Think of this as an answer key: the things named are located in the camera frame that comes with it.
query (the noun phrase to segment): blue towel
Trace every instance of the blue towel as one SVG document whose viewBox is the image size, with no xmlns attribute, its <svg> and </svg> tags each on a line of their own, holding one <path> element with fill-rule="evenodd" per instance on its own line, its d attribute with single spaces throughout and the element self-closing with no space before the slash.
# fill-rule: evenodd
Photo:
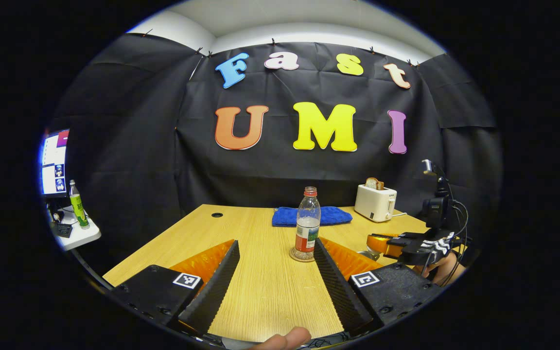
<svg viewBox="0 0 560 350">
<path fill-rule="evenodd" d="M 296 208 L 280 207 L 271 219 L 271 226 L 295 228 L 298 225 L 298 210 Z M 321 226 L 345 224 L 353 217 L 336 207 L 321 207 Z"/>
</svg>

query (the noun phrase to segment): black curtain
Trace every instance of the black curtain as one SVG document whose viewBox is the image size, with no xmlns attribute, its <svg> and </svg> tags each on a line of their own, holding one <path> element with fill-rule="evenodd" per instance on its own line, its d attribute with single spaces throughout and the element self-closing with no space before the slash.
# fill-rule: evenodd
<svg viewBox="0 0 560 350">
<path fill-rule="evenodd" d="M 282 51 L 298 55 L 297 70 L 265 68 L 269 54 Z M 215 67 L 239 53 L 249 55 L 246 77 L 224 89 Z M 342 74 L 339 53 L 359 57 L 364 73 Z M 383 68 L 390 63 L 405 72 L 410 89 L 393 82 Z M 326 118 L 338 104 L 355 107 L 358 149 L 294 149 L 298 102 L 313 102 Z M 260 141 L 239 151 L 220 147 L 215 111 L 240 108 L 233 133 L 243 137 L 252 105 L 269 108 Z M 407 117 L 403 155 L 388 150 L 391 109 Z M 436 189 L 435 178 L 420 170 L 423 159 L 445 169 L 455 198 L 471 213 L 469 234 L 477 246 L 491 234 L 500 198 L 502 153 L 494 118 L 448 55 L 411 66 L 353 47 L 298 42 L 204 57 L 164 38 L 126 34 L 80 73 L 62 99 L 51 128 L 67 127 L 67 174 L 102 231 L 98 241 L 79 249 L 93 257 L 87 258 L 92 266 L 100 265 L 100 274 L 200 204 L 296 207 L 303 188 L 316 186 L 322 206 L 353 206 L 358 184 L 372 176 L 398 191 L 398 210 L 416 216 Z M 108 259 L 101 257 L 106 252 Z"/>
</svg>

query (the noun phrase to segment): desk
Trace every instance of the desk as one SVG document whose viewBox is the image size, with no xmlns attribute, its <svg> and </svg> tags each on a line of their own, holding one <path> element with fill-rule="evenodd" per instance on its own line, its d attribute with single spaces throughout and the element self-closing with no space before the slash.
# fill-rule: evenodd
<svg viewBox="0 0 560 350">
<path fill-rule="evenodd" d="M 371 233 L 403 233 L 427 230 L 425 223 L 409 215 L 386 222 L 372 222 L 353 210 L 349 224 L 321 226 L 319 236 L 347 248 L 367 248 Z M 211 217 L 220 212 L 224 216 Z M 103 278 L 116 286 L 150 264 L 170 268 L 214 245 L 236 239 L 240 261 L 209 333 L 243 341 L 265 341 L 294 326 L 307 328 L 314 337 L 342 332 L 338 316 L 315 262 L 289 257 L 295 246 L 295 227 L 273 227 L 272 208 L 199 206 L 109 270 Z M 380 257 L 382 265 L 395 262 Z"/>
<path fill-rule="evenodd" d="M 73 206 L 68 206 L 64 209 L 64 218 L 62 219 L 62 224 L 73 224 L 73 230 L 70 232 L 70 237 L 60 237 L 56 236 L 57 242 L 60 244 L 64 251 L 71 250 L 72 248 L 77 248 L 80 245 L 95 241 L 100 238 L 101 231 L 98 229 L 94 221 L 91 218 L 87 218 L 89 221 L 89 228 L 85 230 L 79 226 L 79 222 L 73 211 Z"/>
</svg>

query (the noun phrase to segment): bread slice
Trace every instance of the bread slice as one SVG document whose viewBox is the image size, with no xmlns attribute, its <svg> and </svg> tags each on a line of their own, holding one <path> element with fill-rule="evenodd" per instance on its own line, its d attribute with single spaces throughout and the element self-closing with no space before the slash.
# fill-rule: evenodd
<svg viewBox="0 0 560 350">
<path fill-rule="evenodd" d="M 367 183 L 364 184 L 365 187 L 368 188 L 372 188 L 372 189 L 377 189 L 377 184 L 379 183 L 379 181 L 374 178 L 374 177 L 369 177 L 367 179 Z"/>
</svg>

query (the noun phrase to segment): computer monitor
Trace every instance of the computer monitor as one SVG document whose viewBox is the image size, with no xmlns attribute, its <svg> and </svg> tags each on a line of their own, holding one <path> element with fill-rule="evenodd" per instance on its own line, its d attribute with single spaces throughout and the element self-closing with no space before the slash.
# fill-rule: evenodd
<svg viewBox="0 0 560 350">
<path fill-rule="evenodd" d="M 66 146 L 69 130 L 49 133 L 42 141 L 38 162 L 40 170 L 38 184 L 45 198 L 67 197 L 69 184 L 66 181 Z"/>
</svg>

